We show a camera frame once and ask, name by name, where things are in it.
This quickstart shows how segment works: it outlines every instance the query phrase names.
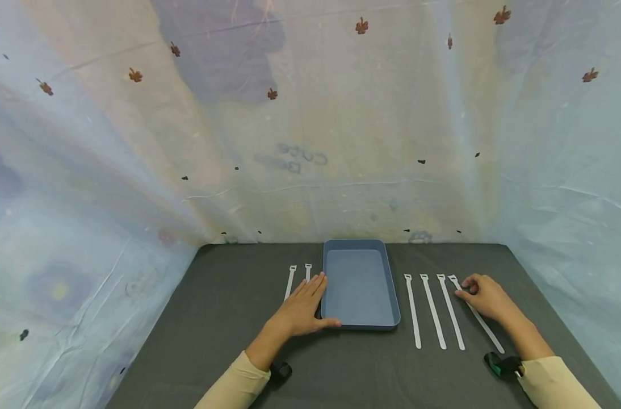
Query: gray table cover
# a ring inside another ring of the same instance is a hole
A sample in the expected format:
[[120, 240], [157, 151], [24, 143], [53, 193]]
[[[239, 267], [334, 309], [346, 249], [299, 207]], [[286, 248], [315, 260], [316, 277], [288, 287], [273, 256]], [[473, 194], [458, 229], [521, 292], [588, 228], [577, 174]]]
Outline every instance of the gray table cover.
[[[252, 406], [266, 409], [533, 408], [516, 382], [503, 382], [483, 365], [494, 345], [467, 306], [452, 304], [465, 341], [458, 349], [436, 274], [459, 279], [488, 274], [499, 282], [604, 409], [621, 408], [606, 380], [503, 245], [387, 245], [400, 302], [392, 332], [325, 331], [294, 339], [281, 352], [294, 374], [266, 388]], [[288, 267], [294, 286], [322, 269], [321, 244], [206, 246], [200, 249], [108, 409], [192, 409], [249, 345], [281, 304]], [[413, 276], [422, 349], [414, 346], [404, 274]], [[419, 274], [429, 274], [447, 350], [440, 349]], [[448, 289], [452, 284], [447, 281]], [[506, 353], [509, 338], [490, 323]]]

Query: white fabric backdrop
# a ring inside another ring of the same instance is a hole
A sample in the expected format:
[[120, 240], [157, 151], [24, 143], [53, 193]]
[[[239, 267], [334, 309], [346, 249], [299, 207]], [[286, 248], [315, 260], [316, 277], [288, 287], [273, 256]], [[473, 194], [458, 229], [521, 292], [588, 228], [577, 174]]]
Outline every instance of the white fabric backdrop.
[[0, 407], [104, 405], [199, 245], [340, 237], [509, 245], [621, 396], [621, 0], [503, 5], [0, 3]]

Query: beige sleeve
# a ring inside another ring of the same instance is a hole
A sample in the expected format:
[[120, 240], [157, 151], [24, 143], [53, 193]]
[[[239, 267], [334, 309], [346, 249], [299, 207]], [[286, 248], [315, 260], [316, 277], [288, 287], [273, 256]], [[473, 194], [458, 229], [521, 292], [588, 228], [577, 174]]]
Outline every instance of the beige sleeve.
[[601, 409], [560, 357], [522, 362], [519, 383], [538, 409]]
[[195, 409], [247, 409], [266, 386], [270, 372], [251, 364], [243, 351]]

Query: right hand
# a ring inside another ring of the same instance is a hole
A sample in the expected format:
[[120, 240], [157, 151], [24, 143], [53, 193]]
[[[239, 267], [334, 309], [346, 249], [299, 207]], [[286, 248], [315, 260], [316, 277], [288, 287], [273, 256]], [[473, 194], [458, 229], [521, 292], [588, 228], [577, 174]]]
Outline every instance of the right hand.
[[496, 322], [503, 324], [523, 315], [501, 285], [488, 276], [473, 274], [463, 281], [462, 288], [470, 293], [457, 290], [456, 296]]

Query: tray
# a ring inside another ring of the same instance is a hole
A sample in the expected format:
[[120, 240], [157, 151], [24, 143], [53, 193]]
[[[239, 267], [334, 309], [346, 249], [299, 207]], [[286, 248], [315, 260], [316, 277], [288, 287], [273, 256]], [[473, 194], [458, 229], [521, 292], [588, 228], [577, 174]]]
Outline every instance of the tray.
[[337, 318], [344, 329], [389, 331], [401, 313], [385, 245], [380, 240], [324, 243], [328, 278], [320, 314]]

